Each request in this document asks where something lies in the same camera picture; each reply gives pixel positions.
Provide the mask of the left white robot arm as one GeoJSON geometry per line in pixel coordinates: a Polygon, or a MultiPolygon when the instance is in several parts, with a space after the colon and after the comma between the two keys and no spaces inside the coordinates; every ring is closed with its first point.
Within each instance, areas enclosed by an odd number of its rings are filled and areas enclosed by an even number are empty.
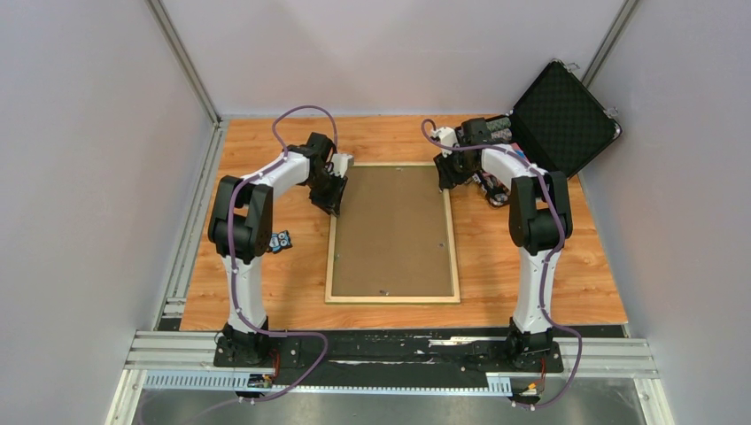
{"type": "Polygon", "coordinates": [[[242,177],[220,179],[207,235],[221,257],[228,280],[229,315],[222,330],[225,352],[237,351],[251,366],[264,364],[271,338],[262,301],[262,260],[273,236],[275,200],[295,186],[309,188],[311,203],[328,215],[340,214],[354,157],[333,140],[312,133],[303,145],[283,147],[274,161],[242,177]]]}

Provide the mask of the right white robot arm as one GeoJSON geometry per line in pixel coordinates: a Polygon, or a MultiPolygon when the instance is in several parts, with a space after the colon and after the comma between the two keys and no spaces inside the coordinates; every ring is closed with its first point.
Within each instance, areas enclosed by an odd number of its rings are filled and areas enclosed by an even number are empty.
{"type": "Polygon", "coordinates": [[[507,144],[492,143],[482,118],[463,122],[460,131],[426,119],[421,131],[440,149],[434,158],[440,189],[488,174],[510,191],[508,230],[520,253],[520,281],[504,354],[511,366],[528,369],[553,348],[556,325],[548,306],[557,261],[572,233],[567,177],[535,165],[507,144]]]}

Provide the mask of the blue yellow chip row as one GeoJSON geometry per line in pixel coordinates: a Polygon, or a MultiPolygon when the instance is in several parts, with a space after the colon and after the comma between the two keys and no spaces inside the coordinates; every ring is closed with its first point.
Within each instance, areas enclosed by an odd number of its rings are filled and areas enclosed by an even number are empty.
{"type": "Polygon", "coordinates": [[[497,143],[509,144],[513,140],[513,134],[510,128],[503,128],[501,130],[492,132],[492,140],[497,143]]]}

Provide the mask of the small blue owl toy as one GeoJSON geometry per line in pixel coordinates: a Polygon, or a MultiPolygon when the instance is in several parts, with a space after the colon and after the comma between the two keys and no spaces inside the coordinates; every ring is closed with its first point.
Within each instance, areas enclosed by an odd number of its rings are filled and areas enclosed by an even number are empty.
{"type": "Polygon", "coordinates": [[[280,232],[274,232],[271,235],[267,251],[273,254],[277,254],[281,251],[288,250],[292,247],[293,247],[293,243],[291,241],[289,231],[283,230],[280,232]]]}

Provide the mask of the top blue green chip row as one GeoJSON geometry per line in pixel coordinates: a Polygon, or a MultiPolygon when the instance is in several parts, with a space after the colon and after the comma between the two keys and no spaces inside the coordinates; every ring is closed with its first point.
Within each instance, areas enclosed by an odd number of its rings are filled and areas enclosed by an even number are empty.
{"type": "Polygon", "coordinates": [[[502,131],[511,128],[511,120],[507,116],[495,117],[486,121],[487,127],[492,131],[502,131]]]}

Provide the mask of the black poker chip case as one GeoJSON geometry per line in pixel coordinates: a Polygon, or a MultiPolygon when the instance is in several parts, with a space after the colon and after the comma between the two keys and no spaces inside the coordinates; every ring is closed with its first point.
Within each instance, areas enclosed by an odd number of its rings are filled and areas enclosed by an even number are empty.
{"type": "Polygon", "coordinates": [[[548,171],[575,177],[622,133],[569,68],[558,59],[549,62],[505,115],[511,120],[513,144],[548,171]]]}

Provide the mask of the black mounting base rail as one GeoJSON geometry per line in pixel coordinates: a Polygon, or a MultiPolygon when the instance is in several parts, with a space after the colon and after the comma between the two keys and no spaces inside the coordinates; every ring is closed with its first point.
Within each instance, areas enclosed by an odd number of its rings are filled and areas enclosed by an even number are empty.
{"type": "Polygon", "coordinates": [[[488,329],[334,330],[287,336],[262,360],[223,346],[216,332],[140,331],[128,370],[157,389],[506,396],[544,379],[655,379],[646,341],[557,336],[551,353],[503,356],[505,333],[488,329]]]}

